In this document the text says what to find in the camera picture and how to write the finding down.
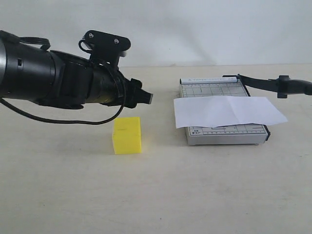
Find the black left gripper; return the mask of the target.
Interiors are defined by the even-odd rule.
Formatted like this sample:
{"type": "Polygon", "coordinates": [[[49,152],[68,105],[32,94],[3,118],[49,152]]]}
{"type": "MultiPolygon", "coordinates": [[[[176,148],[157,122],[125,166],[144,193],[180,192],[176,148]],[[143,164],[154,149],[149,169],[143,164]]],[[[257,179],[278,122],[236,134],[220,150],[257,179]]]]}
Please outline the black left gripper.
{"type": "Polygon", "coordinates": [[[106,106],[125,104],[127,108],[135,108],[139,103],[151,104],[153,93],[141,88],[140,80],[128,80],[120,71],[114,71],[109,65],[98,64],[93,70],[86,103],[100,103],[106,106]]]}

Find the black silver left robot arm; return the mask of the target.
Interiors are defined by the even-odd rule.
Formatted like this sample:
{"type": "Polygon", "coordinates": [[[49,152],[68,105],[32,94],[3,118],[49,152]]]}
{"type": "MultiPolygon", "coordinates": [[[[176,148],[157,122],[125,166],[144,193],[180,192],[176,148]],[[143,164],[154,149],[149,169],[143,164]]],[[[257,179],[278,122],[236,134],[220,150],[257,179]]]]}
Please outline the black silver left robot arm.
{"type": "Polygon", "coordinates": [[[152,102],[141,81],[119,70],[119,59],[131,46],[128,38],[90,30],[78,45],[88,59],[51,50],[45,38],[1,31],[0,96],[73,110],[86,103],[135,108],[152,102]]]}

